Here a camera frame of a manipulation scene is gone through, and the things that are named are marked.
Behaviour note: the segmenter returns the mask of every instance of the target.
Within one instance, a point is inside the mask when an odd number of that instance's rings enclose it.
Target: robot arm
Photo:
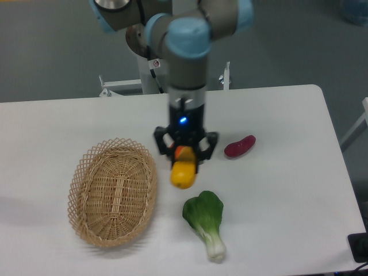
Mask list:
[[[165,0],[95,0],[100,19],[114,30],[142,23],[151,51],[169,65],[167,89],[169,96],[169,125],[154,132],[159,151],[171,159],[171,181],[176,186],[193,184],[200,162],[210,159],[218,141],[218,133],[206,133],[204,109],[208,53],[212,41],[231,36],[253,22],[251,0],[199,0],[197,9],[173,16],[172,5]],[[169,147],[164,135],[174,141]],[[206,139],[208,148],[202,150],[200,141]],[[177,171],[177,149],[189,148],[193,165],[191,177]]]

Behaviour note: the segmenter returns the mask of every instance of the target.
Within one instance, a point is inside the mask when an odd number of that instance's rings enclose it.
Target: metal stand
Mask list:
[[[364,130],[366,130],[368,126],[368,98],[363,100],[363,106],[365,107],[365,112],[359,117],[354,125],[352,125],[352,127],[340,141],[340,148],[342,152],[344,152],[364,132]]]

